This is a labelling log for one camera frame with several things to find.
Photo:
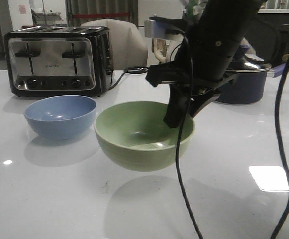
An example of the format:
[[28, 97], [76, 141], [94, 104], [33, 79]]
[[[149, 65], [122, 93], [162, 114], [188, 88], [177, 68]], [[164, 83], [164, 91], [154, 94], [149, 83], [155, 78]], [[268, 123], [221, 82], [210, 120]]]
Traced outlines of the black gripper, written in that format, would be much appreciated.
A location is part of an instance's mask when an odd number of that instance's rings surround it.
[[[164, 123], [177, 128], [187, 114], [194, 118], [204, 107], [219, 98], [216, 89], [241, 43], [241, 27], [232, 24], [189, 24], [174, 60], [151, 65], [146, 80], [153, 86], [169, 84], [169, 101]], [[198, 94], [190, 97], [190, 87]]]

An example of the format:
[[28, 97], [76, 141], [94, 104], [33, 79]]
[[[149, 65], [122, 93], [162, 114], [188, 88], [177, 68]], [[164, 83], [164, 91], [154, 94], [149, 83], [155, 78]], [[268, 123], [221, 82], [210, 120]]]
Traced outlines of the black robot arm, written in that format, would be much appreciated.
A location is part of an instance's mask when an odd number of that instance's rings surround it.
[[163, 39], [180, 34], [183, 41], [173, 61], [151, 65], [146, 80], [170, 89], [164, 122], [176, 128], [185, 115], [194, 117], [219, 97], [219, 87], [236, 74], [228, 70], [261, 0], [210, 0], [198, 20], [153, 16], [145, 21], [145, 35]]

